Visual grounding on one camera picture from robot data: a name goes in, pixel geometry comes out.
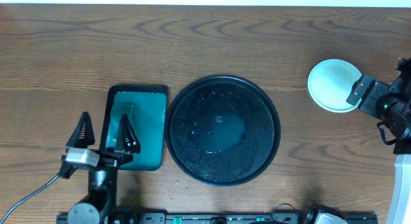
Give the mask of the green yellow sponge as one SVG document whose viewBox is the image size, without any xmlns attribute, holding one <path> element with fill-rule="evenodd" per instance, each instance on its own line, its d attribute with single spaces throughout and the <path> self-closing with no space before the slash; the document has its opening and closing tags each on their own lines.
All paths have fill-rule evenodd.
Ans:
<svg viewBox="0 0 411 224">
<path fill-rule="evenodd" d="M 135 130 L 132 116 L 134 113 L 133 104 L 114 104 L 110 112 L 109 129 L 107 133 L 106 147 L 115 147 L 118 137 L 118 129 L 120 127 L 119 122 L 121 117 L 126 114 L 130 121 L 130 125 Z"/>
</svg>

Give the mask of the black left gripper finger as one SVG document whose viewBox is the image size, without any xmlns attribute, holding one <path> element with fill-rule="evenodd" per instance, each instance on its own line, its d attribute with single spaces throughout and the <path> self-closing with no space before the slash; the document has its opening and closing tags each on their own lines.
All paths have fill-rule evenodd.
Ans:
<svg viewBox="0 0 411 224">
<path fill-rule="evenodd" d="M 66 143 L 66 148 L 88 148 L 95 143 L 91 117 L 83 112 L 80 120 Z"/>
<path fill-rule="evenodd" d="M 138 154 L 141 152 L 141 144 L 137 139 L 127 114 L 123 114 L 119 120 L 118 136 L 114 149 L 127 154 Z"/>
</svg>

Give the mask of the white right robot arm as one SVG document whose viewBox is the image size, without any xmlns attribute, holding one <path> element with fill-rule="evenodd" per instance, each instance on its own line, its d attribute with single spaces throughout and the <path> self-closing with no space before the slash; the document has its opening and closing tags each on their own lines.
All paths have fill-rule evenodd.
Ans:
<svg viewBox="0 0 411 224">
<path fill-rule="evenodd" d="M 384 144 L 396 155 L 395 182 L 387 223 L 410 223 L 410 59 L 399 58 L 391 85 L 369 75 L 355 81 L 346 99 L 380 122 Z"/>
</svg>

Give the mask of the mint green plate front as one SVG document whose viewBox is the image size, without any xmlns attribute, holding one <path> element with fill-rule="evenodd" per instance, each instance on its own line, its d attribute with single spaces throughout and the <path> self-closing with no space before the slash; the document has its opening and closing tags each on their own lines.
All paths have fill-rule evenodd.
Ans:
<svg viewBox="0 0 411 224">
<path fill-rule="evenodd" d="M 307 80 L 308 92 L 313 101 L 330 112 L 346 113 L 355 110 L 346 100 L 354 83 L 362 76 L 361 72 L 349 62 L 329 59 L 318 63 Z"/>
</svg>

